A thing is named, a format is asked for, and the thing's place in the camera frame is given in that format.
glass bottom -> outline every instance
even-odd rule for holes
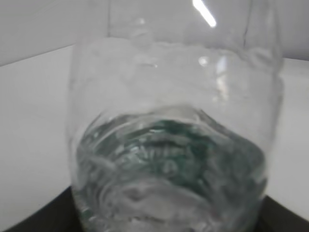
[[[99,121],[76,153],[87,232],[252,230],[267,183],[256,145],[189,106]]]

white surface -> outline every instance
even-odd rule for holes
[[[75,41],[87,0],[0,0],[0,65]],[[309,60],[309,1],[275,0],[284,54]]]
[[[69,184],[64,139],[71,47],[0,68],[0,231]],[[309,220],[309,62],[287,59],[268,194]]]

white wall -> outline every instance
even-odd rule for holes
[[[74,43],[86,0],[0,0],[0,65]],[[309,60],[309,0],[277,0],[284,55]]]

black base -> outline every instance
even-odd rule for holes
[[[5,232],[83,232],[70,188]],[[309,232],[309,222],[266,197],[254,232]]]

clear glass jar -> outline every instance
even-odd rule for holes
[[[72,189],[87,232],[247,232],[282,100],[269,0],[88,0]]]

